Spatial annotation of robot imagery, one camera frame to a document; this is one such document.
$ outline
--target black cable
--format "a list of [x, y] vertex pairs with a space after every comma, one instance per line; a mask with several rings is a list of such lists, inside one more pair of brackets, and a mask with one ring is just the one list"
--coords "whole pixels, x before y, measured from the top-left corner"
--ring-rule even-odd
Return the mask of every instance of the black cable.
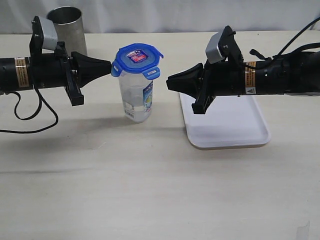
[[313, 20], [312, 22], [310, 22], [307, 26], [305, 26], [301, 31], [299, 31], [283, 48], [282, 50], [273, 57], [273, 59], [268, 62], [267, 64], [265, 64], [264, 66], [261, 67], [254, 67], [254, 66], [249, 66], [247, 64], [243, 64], [243, 66], [245, 66], [248, 69], [253, 69], [253, 70], [261, 70], [264, 69], [266, 67], [269, 67], [270, 65], [272, 65], [280, 56], [281, 54], [301, 35], [303, 34], [310, 26], [312, 26], [313, 24], [317, 23], [318, 21], [320, 21], [320, 17], [316, 18], [315, 20]]
[[16, 103], [15, 107], [14, 107], [14, 115], [20, 119], [20, 120], [30, 120], [30, 119], [33, 119], [35, 118], [41, 111], [41, 108], [42, 108], [42, 103], [52, 112], [52, 114], [54, 115], [55, 117], [55, 121], [53, 124], [49, 125], [49, 126], [46, 126], [46, 127], [43, 127], [43, 128], [40, 128], [40, 129], [37, 129], [37, 130], [32, 130], [32, 131], [15, 131], [15, 130], [6, 130], [6, 129], [0, 129], [0, 133], [9, 133], [9, 134], [36, 134], [36, 133], [40, 133], [40, 132], [43, 132], [45, 130], [48, 130], [52, 127], [54, 127], [55, 125], [58, 124], [59, 122], [59, 117], [58, 117], [58, 114], [56, 113], [56, 111], [49, 105], [49, 103], [47, 103], [47, 101], [45, 100], [45, 98], [42, 96], [42, 94], [40, 93], [37, 85], [34, 83], [33, 81], [33, 75], [32, 75], [32, 70], [30, 69], [30, 75], [31, 75], [31, 82], [33, 84], [33, 87], [34, 87], [34, 90], [36, 92], [36, 94], [38, 95], [38, 98], [39, 98], [39, 104], [38, 104], [38, 107], [36, 109], [36, 111], [34, 112], [34, 114], [32, 114], [31, 116], [29, 117], [26, 117], [26, 118], [20, 118], [17, 114], [17, 108], [18, 108], [18, 105], [20, 103], [20, 100], [21, 100], [21, 95], [18, 93], [18, 92], [11, 92], [11, 94], [15, 94], [17, 97], [18, 97], [18, 102]]

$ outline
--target white plastic tray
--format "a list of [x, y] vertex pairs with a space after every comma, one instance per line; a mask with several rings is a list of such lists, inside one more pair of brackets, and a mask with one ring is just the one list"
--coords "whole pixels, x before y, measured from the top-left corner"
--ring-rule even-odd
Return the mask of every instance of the white plastic tray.
[[195, 99], [180, 93], [190, 143], [200, 149], [260, 147], [271, 135], [254, 96], [216, 97], [206, 114], [194, 114]]

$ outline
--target stainless steel cup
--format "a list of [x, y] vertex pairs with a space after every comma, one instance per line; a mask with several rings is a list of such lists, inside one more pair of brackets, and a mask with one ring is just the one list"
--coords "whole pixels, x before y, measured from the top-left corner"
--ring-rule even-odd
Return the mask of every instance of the stainless steel cup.
[[87, 55], [82, 12], [78, 8], [58, 7], [51, 10], [46, 18], [53, 22], [58, 40], [65, 42], [68, 55], [71, 55], [71, 52]]

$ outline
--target white table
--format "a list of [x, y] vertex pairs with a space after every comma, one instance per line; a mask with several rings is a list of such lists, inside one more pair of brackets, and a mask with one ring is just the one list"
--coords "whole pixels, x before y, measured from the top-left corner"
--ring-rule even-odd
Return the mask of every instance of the white table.
[[[238, 32], [246, 61], [255, 48], [272, 56], [296, 32]], [[320, 237], [320, 98], [259, 96], [272, 139], [261, 148], [201, 151], [188, 142], [179, 96], [166, 77], [206, 60], [212, 33], [88, 34], [88, 54], [112, 61], [143, 42], [163, 54], [153, 112], [142, 124], [124, 117], [118, 80], [82, 89], [71, 107], [62, 88], [43, 95], [59, 124], [32, 135], [0, 134], [1, 240], [294, 240], [310, 225]], [[302, 35], [289, 50], [317, 42]], [[0, 57], [29, 55], [30, 35], [1, 35]], [[15, 96], [0, 96], [1, 128], [29, 130], [54, 117], [13, 116]], [[19, 113], [36, 109], [22, 93]]]

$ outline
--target blue plastic lid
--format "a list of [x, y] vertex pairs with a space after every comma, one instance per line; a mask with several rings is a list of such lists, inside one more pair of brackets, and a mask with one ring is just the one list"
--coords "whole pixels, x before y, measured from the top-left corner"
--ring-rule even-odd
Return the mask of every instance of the blue plastic lid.
[[119, 49], [112, 63], [111, 75], [119, 77], [122, 71], [143, 74], [148, 80], [160, 76], [157, 67], [164, 56], [154, 47], [144, 43], [133, 43]]

